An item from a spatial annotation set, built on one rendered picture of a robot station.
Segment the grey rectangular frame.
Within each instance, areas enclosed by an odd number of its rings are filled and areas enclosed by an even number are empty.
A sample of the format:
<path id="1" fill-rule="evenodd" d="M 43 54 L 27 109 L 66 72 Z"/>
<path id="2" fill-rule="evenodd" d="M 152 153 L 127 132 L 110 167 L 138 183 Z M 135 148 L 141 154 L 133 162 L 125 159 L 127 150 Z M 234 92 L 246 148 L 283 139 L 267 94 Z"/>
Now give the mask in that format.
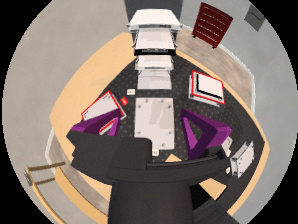
<path id="1" fill-rule="evenodd" d="M 232 143 L 232 139 L 230 137 L 227 137 L 227 139 L 223 142 L 223 144 L 221 144 L 226 154 L 229 150 L 231 143 Z"/>

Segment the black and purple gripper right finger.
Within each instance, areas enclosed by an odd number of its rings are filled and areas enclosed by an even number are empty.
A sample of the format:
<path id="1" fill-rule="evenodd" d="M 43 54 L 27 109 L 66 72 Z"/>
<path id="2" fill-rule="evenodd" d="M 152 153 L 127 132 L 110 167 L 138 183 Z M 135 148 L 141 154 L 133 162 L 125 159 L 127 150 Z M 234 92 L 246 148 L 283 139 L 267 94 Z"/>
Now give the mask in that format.
<path id="1" fill-rule="evenodd" d="M 194 113 L 185 108 L 181 109 L 180 117 L 189 160 L 197 159 L 209 147 L 221 145 L 232 132 L 227 124 Z M 198 141 L 187 119 L 202 129 L 203 133 Z"/>

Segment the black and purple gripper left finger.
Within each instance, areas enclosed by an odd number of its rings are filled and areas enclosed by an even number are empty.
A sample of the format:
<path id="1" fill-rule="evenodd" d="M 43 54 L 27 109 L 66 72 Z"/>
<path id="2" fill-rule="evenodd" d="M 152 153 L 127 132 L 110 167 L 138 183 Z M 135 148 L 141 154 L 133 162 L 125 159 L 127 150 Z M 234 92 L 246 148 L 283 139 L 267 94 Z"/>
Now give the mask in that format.
<path id="1" fill-rule="evenodd" d="M 105 114 L 74 124 L 70 130 L 76 130 L 76 131 L 82 131 L 84 133 L 93 133 L 93 134 L 100 135 L 99 134 L 100 129 L 115 118 L 108 135 L 117 136 L 119 126 L 120 126 L 121 116 L 122 116 L 121 109 L 117 108 Z"/>

